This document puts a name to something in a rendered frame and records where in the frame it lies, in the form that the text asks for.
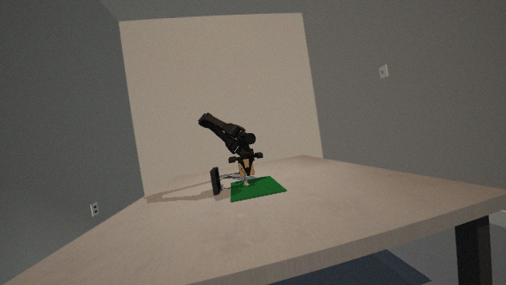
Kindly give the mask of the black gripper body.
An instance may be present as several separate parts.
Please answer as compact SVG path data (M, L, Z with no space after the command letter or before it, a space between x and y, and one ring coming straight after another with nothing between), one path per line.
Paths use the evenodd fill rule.
M248 145L240 145L240 146L238 146L239 147L239 153L240 153L240 150L241 150L242 147L244 147L244 149L247 149L248 146L249 146L249 144ZM255 153L254 155L250 156L250 160L254 160L255 157L257 159L263 158L263 154L261 152ZM241 160L241 155L240 155L240 157L236 157L236 156L229 157L228 160L229 160L229 163L233 163L235 161L238 161L238 162L243 161L243 160Z

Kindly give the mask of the green circuit board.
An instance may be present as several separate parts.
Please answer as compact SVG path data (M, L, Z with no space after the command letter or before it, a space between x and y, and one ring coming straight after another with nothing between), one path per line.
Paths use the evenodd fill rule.
M231 187L231 203L287 191L271 176L233 182Z

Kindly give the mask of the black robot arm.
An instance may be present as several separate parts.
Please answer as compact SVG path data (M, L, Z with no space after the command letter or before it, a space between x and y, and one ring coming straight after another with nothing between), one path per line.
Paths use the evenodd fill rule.
M241 160L250 159L250 156L254 155L254 151L253 149L250 149L250 146L248 146L247 149L244 149L244 147L242 147L239 153L238 146L253 144L256 141L256 136L252 133L246 133L246 130L243 127L232 123L227 124L217 119L209 112L204 113L199 118L198 124L204 128L209 128L214 134L216 134L221 140L225 142L226 146L232 154L235 155L236 153L239 156L241 155Z

